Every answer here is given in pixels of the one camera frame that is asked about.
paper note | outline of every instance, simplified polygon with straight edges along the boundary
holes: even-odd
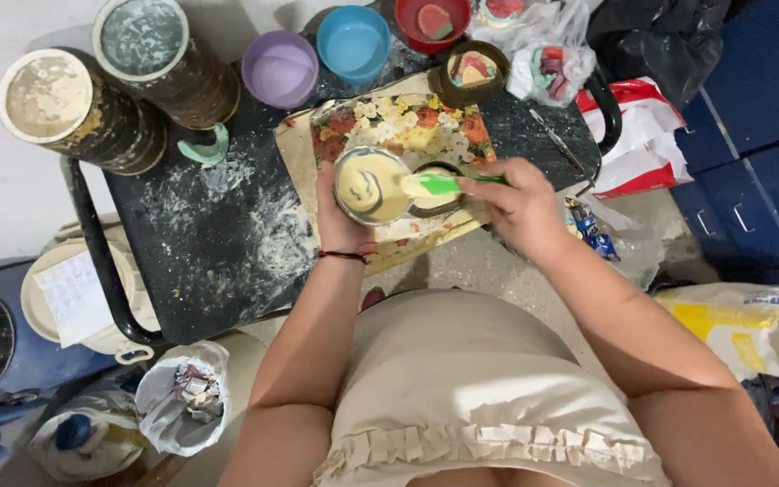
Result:
[[[35,281],[59,326],[62,348],[114,324],[88,250],[35,274]]]

hand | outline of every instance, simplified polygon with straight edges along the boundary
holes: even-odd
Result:
[[[374,252],[375,229],[353,221],[336,202],[332,186],[335,166],[324,162],[318,169],[318,232],[324,251],[367,254]]]
[[[504,175],[512,187],[463,178],[461,190],[486,201],[494,228],[528,259],[552,258],[572,239],[558,212],[555,190],[534,164],[512,158],[488,166],[483,173]]]

black table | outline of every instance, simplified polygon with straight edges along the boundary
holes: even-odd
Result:
[[[317,87],[303,108],[367,93],[445,60],[440,55],[419,54],[399,41],[404,36],[395,25],[393,5],[392,0],[371,5],[387,18],[395,36],[384,72],[369,86],[352,87],[321,66]],[[305,36],[314,45],[314,35]],[[497,100],[481,104],[498,157],[520,156],[532,161],[557,190],[585,180],[528,113],[535,107],[577,155],[587,175],[596,179],[600,152],[614,145],[621,130],[618,105],[605,86],[596,75],[586,85],[600,106],[606,106],[607,137],[600,147],[575,104],[567,108],[539,106],[506,92]],[[273,129],[289,114],[256,101],[243,89],[239,110],[227,124],[231,150],[226,162],[201,169],[176,148],[177,140],[192,138],[193,134],[182,127],[171,127],[167,152],[152,170],[136,177],[105,171],[161,325],[160,334],[148,333],[135,322],[79,165],[72,161],[63,166],[114,320],[131,340],[148,345],[165,341],[190,344],[265,316],[297,298],[313,265],[311,252],[282,231],[281,238],[287,238],[286,251],[306,254],[307,265],[279,276],[261,264],[260,255],[265,236],[260,216],[267,210],[262,208],[266,206],[266,195],[273,200],[298,201],[273,136]]]

blue bowl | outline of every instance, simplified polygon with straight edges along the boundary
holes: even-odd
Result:
[[[390,56],[390,28],[373,9],[339,7],[318,28],[318,54],[330,71],[352,85],[371,83]]]

black handle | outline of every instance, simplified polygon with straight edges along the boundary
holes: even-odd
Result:
[[[124,293],[119,272],[116,271],[114,256],[110,253],[110,245],[107,244],[107,237],[101,227],[101,220],[98,219],[98,212],[95,211],[95,204],[92,203],[92,194],[89,193],[89,186],[83,178],[80,161],[63,156],[61,170],[116,327],[125,338],[134,343],[147,346],[164,345],[167,340],[160,331],[147,331],[134,319],[131,306],[128,304],[128,296]]]
[[[594,172],[594,177],[591,181],[597,182],[600,178],[600,170],[602,169],[602,156],[611,151],[615,144],[618,143],[618,138],[621,138],[621,131],[623,129],[623,120],[621,117],[621,107],[618,106],[618,100],[614,98],[614,93],[609,89],[609,83],[606,81],[606,75],[603,74],[600,69],[600,64],[594,64],[594,72],[591,73],[588,81],[585,82],[585,88],[590,91],[591,98],[596,101],[597,106],[600,107],[600,112],[603,114],[603,121],[606,125],[606,132],[603,134],[603,140],[597,143],[597,148],[600,149],[600,161],[597,163],[597,169]],[[593,184],[588,184],[585,189],[581,190],[576,196],[585,194],[594,187]]]

